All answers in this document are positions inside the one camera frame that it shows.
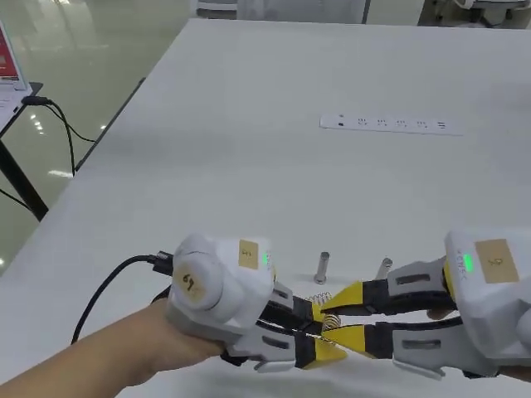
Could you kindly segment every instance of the metal pin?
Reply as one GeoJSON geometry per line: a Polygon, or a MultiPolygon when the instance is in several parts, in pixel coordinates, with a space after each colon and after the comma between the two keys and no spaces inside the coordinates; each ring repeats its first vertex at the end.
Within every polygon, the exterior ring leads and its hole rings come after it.
{"type": "Polygon", "coordinates": [[[392,267],[392,260],[388,257],[383,259],[382,264],[380,265],[380,268],[378,268],[378,272],[376,273],[375,279],[385,279],[391,267],[392,267]]]}
{"type": "Polygon", "coordinates": [[[329,266],[330,253],[324,251],[319,257],[319,266],[317,267],[317,274],[314,276],[314,282],[316,284],[325,284],[326,283],[326,269],[329,266]]]}

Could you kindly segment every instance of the power strip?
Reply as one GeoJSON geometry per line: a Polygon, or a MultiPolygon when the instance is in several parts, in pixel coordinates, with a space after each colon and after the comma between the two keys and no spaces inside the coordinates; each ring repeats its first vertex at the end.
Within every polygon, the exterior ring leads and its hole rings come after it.
{"type": "Polygon", "coordinates": [[[409,118],[367,118],[344,114],[325,114],[321,116],[319,126],[322,129],[387,131],[391,133],[451,135],[460,137],[445,120],[409,119],[409,118]]]}

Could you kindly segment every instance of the black table leg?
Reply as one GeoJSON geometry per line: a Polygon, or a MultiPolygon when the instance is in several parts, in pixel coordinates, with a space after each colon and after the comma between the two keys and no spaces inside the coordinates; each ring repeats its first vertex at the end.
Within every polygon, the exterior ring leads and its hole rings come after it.
{"type": "Polygon", "coordinates": [[[33,215],[39,221],[42,220],[48,212],[48,207],[39,197],[39,194],[9,153],[2,140],[0,140],[0,170],[13,185],[22,201],[30,208],[33,215]]]}

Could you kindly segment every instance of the floor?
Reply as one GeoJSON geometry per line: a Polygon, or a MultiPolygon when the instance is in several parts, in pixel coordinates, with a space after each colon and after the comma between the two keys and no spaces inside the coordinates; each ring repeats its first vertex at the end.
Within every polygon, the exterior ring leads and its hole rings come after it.
{"type": "MultiPolygon", "coordinates": [[[[188,19],[188,0],[1,0],[0,18],[24,75],[44,83],[70,124],[96,139],[188,19]]],[[[2,138],[48,206],[68,184],[66,133],[46,109],[26,109],[2,138]]],[[[74,138],[76,160],[90,143],[74,138]]],[[[0,188],[14,194],[0,173],[0,188]]],[[[0,195],[0,274],[37,227],[0,195]]]]}

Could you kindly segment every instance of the green led light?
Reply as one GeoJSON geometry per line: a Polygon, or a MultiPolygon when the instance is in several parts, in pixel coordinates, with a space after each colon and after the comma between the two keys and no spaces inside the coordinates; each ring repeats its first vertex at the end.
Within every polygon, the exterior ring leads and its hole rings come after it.
{"type": "Polygon", "coordinates": [[[463,255],[463,264],[465,265],[466,272],[472,272],[474,270],[471,255],[463,255]]]}

